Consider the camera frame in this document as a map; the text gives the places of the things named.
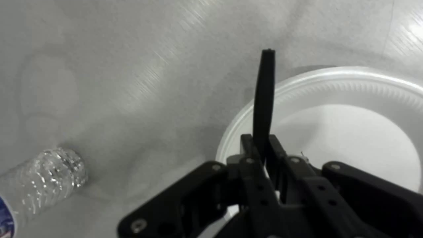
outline clear plastic bottle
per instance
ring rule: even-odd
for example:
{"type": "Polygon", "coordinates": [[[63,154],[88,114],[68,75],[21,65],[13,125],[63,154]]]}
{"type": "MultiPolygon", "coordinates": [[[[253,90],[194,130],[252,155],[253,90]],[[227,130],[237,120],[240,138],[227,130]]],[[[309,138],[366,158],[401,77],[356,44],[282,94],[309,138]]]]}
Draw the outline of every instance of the clear plastic bottle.
{"type": "Polygon", "coordinates": [[[0,176],[0,238],[18,238],[22,227],[67,199],[87,180],[71,150],[46,150],[0,176]]]}

